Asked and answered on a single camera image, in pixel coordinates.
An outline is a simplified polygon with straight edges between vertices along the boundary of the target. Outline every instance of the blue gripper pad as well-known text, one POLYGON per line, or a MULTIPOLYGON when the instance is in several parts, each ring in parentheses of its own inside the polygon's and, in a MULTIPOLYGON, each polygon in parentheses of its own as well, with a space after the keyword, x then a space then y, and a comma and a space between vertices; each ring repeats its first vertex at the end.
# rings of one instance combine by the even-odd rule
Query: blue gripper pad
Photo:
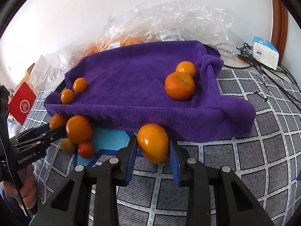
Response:
POLYGON ((48 132, 50 130, 49 128, 49 123, 38 127, 35 131, 34 134, 36 134, 37 137, 41 136, 43 133, 48 132))
POLYGON ((297 181, 301 181, 301 171, 299 172, 298 177, 296 179, 297 181))
POLYGON ((137 140, 134 141, 134 144, 131 149, 130 156, 128 158, 128 162, 126 164, 126 184, 129 185, 132 175, 133 175, 133 170, 134 170, 134 165, 136 161, 136 156, 137 156, 137 140))
POLYGON ((180 185, 180 165, 178 162, 177 154, 175 151, 175 148, 173 146, 173 142, 170 138, 170 165, 171 165, 171 170, 173 172, 173 179, 176 182, 176 185, 180 185))

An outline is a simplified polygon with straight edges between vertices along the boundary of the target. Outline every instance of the metal screw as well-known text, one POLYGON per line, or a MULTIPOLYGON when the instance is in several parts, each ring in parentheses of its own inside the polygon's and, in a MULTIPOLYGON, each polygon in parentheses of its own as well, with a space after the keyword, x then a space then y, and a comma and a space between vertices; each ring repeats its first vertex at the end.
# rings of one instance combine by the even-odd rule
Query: metal screw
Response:
POLYGON ((223 170, 224 172, 230 172, 230 171, 231 171, 230 167, 227 167, 227 166, 223 166, 223 167, 222 167, 222 170, 223 170))
POLYGON ((80 171, 84 170, 84 166, 83 165, 78 165, 78 166, 75 167, 75 170, 77 172, 80 172, 80 171))
POLYGON ((195 164, 195 163, 197 162, 197 160, 196 160, 195 158, 188 158, 188 159, 187 159, 187 162, 188 162, 189 164, 195 164))
POLYGON ((118 159, 116 157, 113 157, 110 159, 111 164, 116 164, 118 162, 118 159))

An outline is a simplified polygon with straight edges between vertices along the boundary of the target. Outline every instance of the barcode label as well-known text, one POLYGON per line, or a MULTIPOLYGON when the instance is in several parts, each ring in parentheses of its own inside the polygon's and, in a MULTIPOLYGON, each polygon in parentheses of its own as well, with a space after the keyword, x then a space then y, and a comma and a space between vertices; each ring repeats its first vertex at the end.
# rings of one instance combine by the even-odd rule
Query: barcode label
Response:
POLYGON ((120 41, 111 43, 108 47, 108 50, 113 48, 118 48, 118 47, 120 47, 120 41))
POLYGON ((180 40, 177 35, 174 36, 160 36, 161 41, 174 41, 174 40, 180 40))

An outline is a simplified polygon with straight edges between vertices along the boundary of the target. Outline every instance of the red packaging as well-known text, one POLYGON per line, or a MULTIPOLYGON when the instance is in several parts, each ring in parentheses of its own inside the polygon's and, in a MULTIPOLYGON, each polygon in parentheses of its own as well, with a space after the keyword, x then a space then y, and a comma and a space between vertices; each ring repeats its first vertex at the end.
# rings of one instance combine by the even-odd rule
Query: red packaging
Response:
POLYGON ((9 112, 20 124, 23 125, 35 100, 36 95, 24 82, 10 101, 9 112))

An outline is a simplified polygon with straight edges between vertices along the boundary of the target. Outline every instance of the purple microfiber towel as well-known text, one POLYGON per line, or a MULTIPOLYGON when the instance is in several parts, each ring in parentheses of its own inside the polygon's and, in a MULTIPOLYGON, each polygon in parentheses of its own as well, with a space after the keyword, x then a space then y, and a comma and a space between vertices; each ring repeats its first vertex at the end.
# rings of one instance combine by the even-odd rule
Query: purple microfiber towel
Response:
POLYGON ((136 132, 156 123, 178 139, 208 142, 241 137, 251 131, 253 105, 221 96, 216 77, 223 66, 217 50, 198 41, 168 41, 130 45, 83 58, 65 75, 66 86, 84 77, 88 88, 63 105, 53 92, 44 106, 50 116, 84 115, 106 129, 136 132), (171 99, 164 90, 166 77, 178 63, 195 64, 195 93, 186 101, 171 99))

